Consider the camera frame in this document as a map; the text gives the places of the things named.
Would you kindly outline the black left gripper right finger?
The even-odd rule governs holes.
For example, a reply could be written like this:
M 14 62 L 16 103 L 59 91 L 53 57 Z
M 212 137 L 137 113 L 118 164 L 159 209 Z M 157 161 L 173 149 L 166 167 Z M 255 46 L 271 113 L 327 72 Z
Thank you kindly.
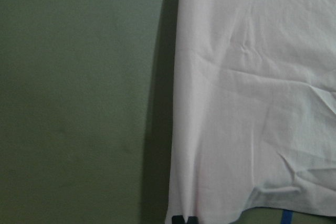
M 186 224 L 197 224 L 197 217 L 196 216 L 189 216 Z

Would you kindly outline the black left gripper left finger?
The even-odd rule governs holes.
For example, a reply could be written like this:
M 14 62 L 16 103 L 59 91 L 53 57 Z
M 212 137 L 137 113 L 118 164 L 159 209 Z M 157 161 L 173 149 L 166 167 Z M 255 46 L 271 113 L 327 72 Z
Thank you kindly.
M 184 217 L 182 215 L 172 216 L 172 224 L 185 224 Z

